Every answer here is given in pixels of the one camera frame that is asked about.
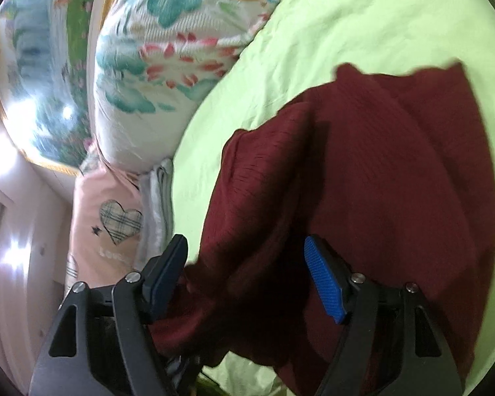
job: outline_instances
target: maroon fabric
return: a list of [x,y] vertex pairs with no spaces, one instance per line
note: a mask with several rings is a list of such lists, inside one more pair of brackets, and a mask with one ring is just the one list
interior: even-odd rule
[[341,327],[309,278],[311,233],[382,284],[417,282],[465,378],[494,265],[495,181],[460,64],[402,78],[343,65],[336,81],[237,131],[198,261],[151,326],[157,349],[197,349],[209,364],[232,350],[313,395]]

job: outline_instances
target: pillow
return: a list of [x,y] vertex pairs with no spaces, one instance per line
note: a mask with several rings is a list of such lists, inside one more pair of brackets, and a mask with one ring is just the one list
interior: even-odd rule
[[112,168],[93,146],[75,182],[66,290],[117,283],[129,271],[143,220],[137,179]]
[[95,50],[95,135],[110,164],[172,158],[209,91],[279,0],[115,0]]

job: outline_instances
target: plaid heart patch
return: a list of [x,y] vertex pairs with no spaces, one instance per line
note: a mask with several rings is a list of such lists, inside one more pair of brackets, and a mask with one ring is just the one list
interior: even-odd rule
[[136,235],[141,230],[143,220],[140,211],[124,210],[114,199],[101,204],[99,217],[115,246]]

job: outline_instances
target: light green bedsheet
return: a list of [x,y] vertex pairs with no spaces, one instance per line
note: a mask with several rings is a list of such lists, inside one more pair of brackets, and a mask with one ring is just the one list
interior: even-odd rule
[[[194,260],[223,145],[351,62],[369,73],[405,74],[465,63],[495,161],[495,11],[487,0],[282,0],[266,27],[191,121],[174,161],[175,232]],[[495,361],[495,277],[466,392]],[[234,396],[275,394],[275,375],[229,355],[207,371]]]

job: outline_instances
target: gray towel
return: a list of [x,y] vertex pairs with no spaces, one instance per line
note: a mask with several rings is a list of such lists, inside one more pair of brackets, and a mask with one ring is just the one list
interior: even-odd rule
[[134,261],[134,268],[138,271],[150,258],[162,254],[173,237],[172,181],[173,162],[170,159],[164,159],[161,165],[139,178],[143,220]]

